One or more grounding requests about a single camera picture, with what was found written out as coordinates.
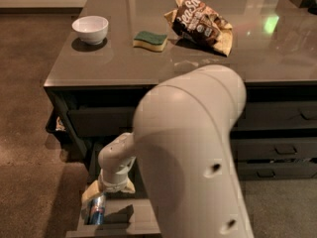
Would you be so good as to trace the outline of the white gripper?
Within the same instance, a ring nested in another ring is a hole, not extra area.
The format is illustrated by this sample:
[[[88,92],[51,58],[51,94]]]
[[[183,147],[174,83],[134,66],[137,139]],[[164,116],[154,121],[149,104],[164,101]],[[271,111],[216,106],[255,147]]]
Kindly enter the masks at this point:
[[[135,186],[129,180],[127,172],[111,173],[101,170],[98,180],[95,180],[82,194],[81,203],[87,204],[90,200],[107,193],[125,192],[135,193]]]

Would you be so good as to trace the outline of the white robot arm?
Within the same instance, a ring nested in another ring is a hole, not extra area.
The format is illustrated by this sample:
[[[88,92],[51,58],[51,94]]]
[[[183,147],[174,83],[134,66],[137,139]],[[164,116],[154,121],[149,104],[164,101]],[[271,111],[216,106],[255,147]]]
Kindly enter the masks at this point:
[[[222,65],[160,83],[140,101],[132,132],[101,150],[99,178],[82,199],[132,192],[138,164],[162,238],[254,238],[230,145],[246,98]]]

